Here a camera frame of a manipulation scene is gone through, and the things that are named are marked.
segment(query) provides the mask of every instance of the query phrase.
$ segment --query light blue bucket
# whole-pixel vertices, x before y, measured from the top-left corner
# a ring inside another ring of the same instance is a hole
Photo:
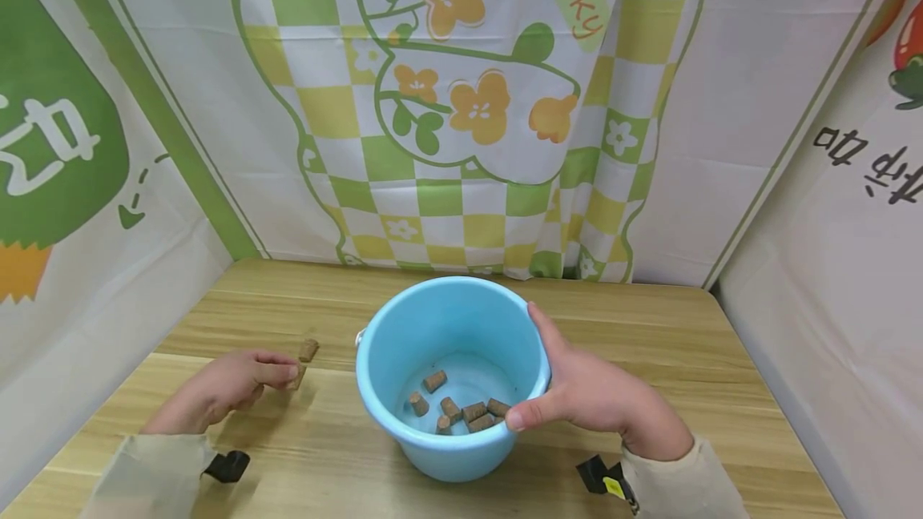
[[[551,378],[525,301],[499,284],[468,276],[404,290],[376,313],[357,345],[359,394],[369,415],[417,469],[439,481],[484,477],[516,441],[503,423],[468,434],[460,422],[451,436],[435,434],[443,397],[459,408],[491,397],[517,404],[540,396]],[[421,383],[439,369],[449,380],[430,394]],[[414,391],[429,402],[425,416],[415,416],[409,406]]]

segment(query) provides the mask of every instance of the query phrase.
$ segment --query wooden table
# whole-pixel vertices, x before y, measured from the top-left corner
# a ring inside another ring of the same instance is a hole
[[[415,471],[365,414],[353,377],[353,337],[424,275],[243,260],[129,377],[2,514],[77,515],[123,436],[212,357],[235,348],[297,354],[321,342],[304,383],[267,392],[210,435],[253,457],[233,487],[203,479],[195,517],[630,517],[590,495],[574,466],[619,439],[552,424],[524,433],[488,477],[445,485]],[[570,340],[649,380],[708,437],[756,518],[842,517],[728,320],[702,290],[500,279],[536,301]]]

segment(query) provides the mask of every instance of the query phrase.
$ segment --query green and yellow checkered pattern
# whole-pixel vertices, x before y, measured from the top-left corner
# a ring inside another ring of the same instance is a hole
[[[297,160],[346,264],[625,280],[624,236],[654,171],[657,121],[699,0],[619,0],[558,177],[503,183],[415,159],[379,125],[387,57],[357,0],[241,0],[261,74],[296,119]]]

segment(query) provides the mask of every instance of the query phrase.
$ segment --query wine cork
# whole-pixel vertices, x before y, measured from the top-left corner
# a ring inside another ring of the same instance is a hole
[[[423,386],[427,392],[436,392],[448,379],[444,371],[436,372],[423,380]]]
[[[298,388],[301,387],[301,380],[304,379],[304,371],[306,371],[306,369],[308,369],[308,367],[305,367],[304,363],[298,364],[298,375],[296,378],[290,380],[289,384],[285,385],[287,391],[297,391]]]
[[[314,359],[318,348],[320,348],[320,343],[317,343],[314,339],[304,339],[301,348],[298,350],[298,360],[303,363],[310,363],[311,359]]]
[[[412,406],[413,413],[417,414],[417,416],[424,416],[429,413],[429,403],[426,403],[426,399],[417,391],[409,394],[409,405]]]
[[[461,410],[461,416],[464,418],[464,422],[469,423],[476,418],[480,418],[487,414],[487,405],[484,404],[484,401],[475,404],[469,404],[466,408]]]
[[[436,421],[436,434],[437,435],[451,435],[452,434],[452,423],[449,421],[449,418],[445,415],[440,415]]]
[[[508,404],[499,402],[493,397],[491,397],[490,401],[487,401],[487,412],[493,416],[503,418],[506,416],[506,411],[509,410],[510,406]]]
[[[449,418],[449,424],[455,424],[462,420],[462,410],[459,408],[459,405],[456,405],[455,402],[452,401],[451,397],[446,397],[439,402],[439,405],[442,406],[442,411],[445,416]]]
[[[485,416],[480,416],[474,421],[466,422],[468,426],[468,433],[478,433],[486,428],[491,428],[494,426],[494,418],[488,413]]]

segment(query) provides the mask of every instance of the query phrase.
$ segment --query beige sleeve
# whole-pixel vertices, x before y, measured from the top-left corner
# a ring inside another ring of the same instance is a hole
[[[721,460],[702,438],[670,463],[642,459],[623,447],[622,472],[638,500],[638,519],[749,518]]]
[[[215,454],[205,435],[128,437],[80,519],[187,519]]]

